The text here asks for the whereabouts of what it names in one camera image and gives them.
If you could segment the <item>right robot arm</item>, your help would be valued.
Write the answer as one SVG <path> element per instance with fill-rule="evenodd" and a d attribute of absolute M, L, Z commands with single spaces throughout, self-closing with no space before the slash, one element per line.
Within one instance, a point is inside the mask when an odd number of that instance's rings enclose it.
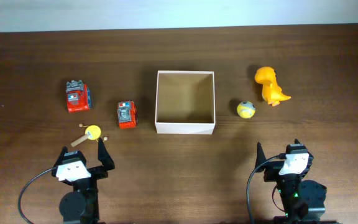
<path fill-rule="evenodd" d="M 274 223 L 319 223 L 326 209 L 326 186 L 304 177 L 310 171 L 314 157 L 306 146 L 295 139 L 286 151 L 267 159 L 261 143 L 257 144 L 255 168 L 264 173 L 264 182 L 275 182 L 283 205 L 284 216 L 274 217 Z"/>

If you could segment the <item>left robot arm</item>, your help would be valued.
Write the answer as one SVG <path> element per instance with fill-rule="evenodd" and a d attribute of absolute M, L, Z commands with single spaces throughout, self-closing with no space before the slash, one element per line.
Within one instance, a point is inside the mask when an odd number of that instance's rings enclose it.
<path fill-rule="evenodd" d="M 115 164 L 104 144 L 107 138 L 98 138 L 99 166 L 87 168 L 86 158 L 81 151 L 68 151 L 63 147 L 52 168 L 52 176 L 73 187 L 59 204 L 63 223 L 97 224 L 100 222 L 98 181 L 108 178 Z"/>

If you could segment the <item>red toy fire truck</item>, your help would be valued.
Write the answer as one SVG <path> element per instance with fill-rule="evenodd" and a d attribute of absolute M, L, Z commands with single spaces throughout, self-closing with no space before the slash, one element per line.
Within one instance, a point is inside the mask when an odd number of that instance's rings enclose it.
<path fill-rule="evenodd" d="M 69 113 L 91 109 L 90 89 L 82 80 L 67 82 L 66 96 L 67 110 Z"/>

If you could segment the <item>small red toy car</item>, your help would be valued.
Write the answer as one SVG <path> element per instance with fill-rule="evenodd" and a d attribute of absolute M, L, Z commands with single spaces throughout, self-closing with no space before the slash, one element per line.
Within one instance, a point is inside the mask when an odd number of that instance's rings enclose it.
<path fill-rule="evenodd" d="M 137 126 L 137 109 L 132 100 L 119 102 L 117 105 L 118 124 L 121 129 Z"/>

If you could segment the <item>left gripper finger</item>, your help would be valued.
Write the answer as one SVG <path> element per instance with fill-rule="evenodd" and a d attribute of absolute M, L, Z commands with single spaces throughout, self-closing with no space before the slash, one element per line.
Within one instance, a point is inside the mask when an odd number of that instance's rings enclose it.
<path fill-rule="evenodd" d="M 115 163 L 108 153 L 102 138 L 98 138 L 98 161 L 101 162 L 105 170 L 115 169 Z"/>
<path fill-rule="evenodd" d="M 66 146 L 63 147 L 58 159 L 57 159 L 57 163 L 61 164 L 62 161 L 65 160 L 65 154 L 68 152 L 68 148 Z"/>

